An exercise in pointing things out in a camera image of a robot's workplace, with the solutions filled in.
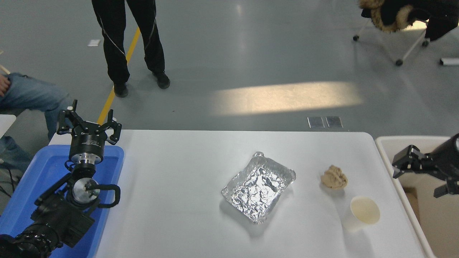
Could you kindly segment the seated person's hand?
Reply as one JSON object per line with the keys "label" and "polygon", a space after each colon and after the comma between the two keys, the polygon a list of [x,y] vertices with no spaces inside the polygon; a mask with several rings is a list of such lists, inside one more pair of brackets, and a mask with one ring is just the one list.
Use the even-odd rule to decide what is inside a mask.
{"label": "seated person's hand", "polygon": [[4,97],[9,90],[11,81],[5,75],[0,75],[0,96]]}

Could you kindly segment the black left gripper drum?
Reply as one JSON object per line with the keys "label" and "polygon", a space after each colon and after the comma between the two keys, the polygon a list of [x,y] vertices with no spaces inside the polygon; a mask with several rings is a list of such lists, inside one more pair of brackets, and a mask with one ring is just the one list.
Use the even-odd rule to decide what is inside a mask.
{"label": "black left gripper drum", "polygon": [[77,154],[90,153],[102,156],[104,154],[107,135],[99,127],[99,124],[91,122],[83,122],[78,125],[74,123],[71,133],[70,155],[75,156]]}

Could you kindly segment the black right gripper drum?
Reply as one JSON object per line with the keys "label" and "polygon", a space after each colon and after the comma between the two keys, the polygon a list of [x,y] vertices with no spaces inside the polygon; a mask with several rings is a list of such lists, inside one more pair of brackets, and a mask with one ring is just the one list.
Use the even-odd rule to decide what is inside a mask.
{"label": "black right gripper drum", "polygon": [[429,153],[436,172],[434,175],[441,180],[459,178],[458,138],[459,134],[454,135]]}

